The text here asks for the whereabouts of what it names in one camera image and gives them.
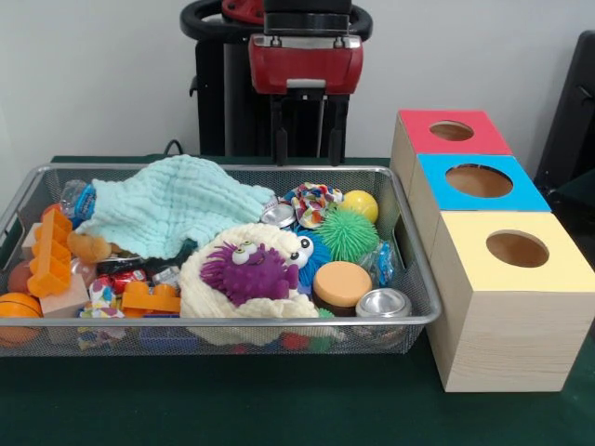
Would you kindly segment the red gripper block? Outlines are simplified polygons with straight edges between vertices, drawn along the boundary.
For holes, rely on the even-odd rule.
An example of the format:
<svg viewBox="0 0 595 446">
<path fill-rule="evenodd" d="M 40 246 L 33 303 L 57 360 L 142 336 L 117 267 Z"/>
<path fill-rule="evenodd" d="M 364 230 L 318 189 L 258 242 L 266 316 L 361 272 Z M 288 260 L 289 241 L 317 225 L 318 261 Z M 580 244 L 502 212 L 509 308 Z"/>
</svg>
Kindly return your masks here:
<svg viewBox="0 0 595 446">
<path fill-rule="evenodd" d="M 350 95 L 360 80 L 364 50 L 358 48 L 303 49 L 288 47 L 248 47 L 252 85 L 259 94 L 285 95 L 296 88 L 289 81 L 324 81 L 327 95 Z M 275 162 L 285 165 L 288 156 L 282 97 L 272 97 L 272 143 Z M 345 140 L 345 98 L 331 96 L 332 125 L 328 139 L 331 165 L 339 165 Z"/>
</svg>

